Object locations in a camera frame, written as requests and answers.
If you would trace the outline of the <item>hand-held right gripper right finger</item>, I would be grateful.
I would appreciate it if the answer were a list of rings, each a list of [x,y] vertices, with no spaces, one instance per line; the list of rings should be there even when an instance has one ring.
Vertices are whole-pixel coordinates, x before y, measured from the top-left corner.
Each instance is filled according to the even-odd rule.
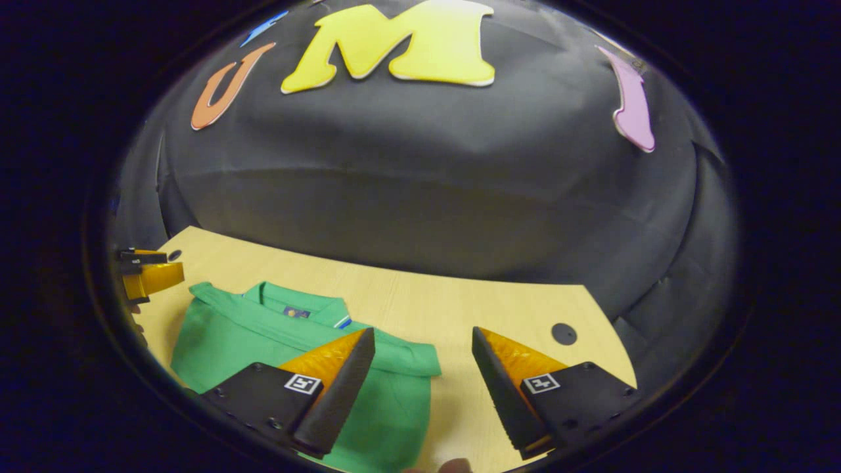
[[[483,327],[472,329],[472,356],[522,460],[583,448],[642,396],[597,363],[565,365]]]

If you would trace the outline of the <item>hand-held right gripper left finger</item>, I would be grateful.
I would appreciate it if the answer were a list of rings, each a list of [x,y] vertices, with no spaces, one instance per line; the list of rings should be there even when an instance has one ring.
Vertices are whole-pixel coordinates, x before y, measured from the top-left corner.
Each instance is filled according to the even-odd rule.
[[[330,454],[376,353],[367,327],[273,367],[250,363],[198,396],[246,436],[321,460]]]

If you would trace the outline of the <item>green T-shirt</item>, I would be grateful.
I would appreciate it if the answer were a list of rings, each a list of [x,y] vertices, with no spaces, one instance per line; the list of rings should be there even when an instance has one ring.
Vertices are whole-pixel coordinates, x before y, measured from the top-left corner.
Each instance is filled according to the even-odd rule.
[[[367,328],[342,298],[261,282],[243,294],[200,282],[190,288],[171,367],[206,392],[249,363],[275,367]],[[357,401],[323,464],[349,473],[402,473],[420,458],[430,424],[432,379],[441,375],[432,344],[375,329],[376,353]]]

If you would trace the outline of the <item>black backdrop cloth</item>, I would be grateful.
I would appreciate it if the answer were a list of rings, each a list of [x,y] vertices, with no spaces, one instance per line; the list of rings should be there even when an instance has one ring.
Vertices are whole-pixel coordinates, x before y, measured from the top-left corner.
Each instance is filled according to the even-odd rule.
[[[113,231],[580,284],[655,390],[723,325],[737,201],[679,85],[577,18],[325,0],[271,9],[178,75],[129,148]]]

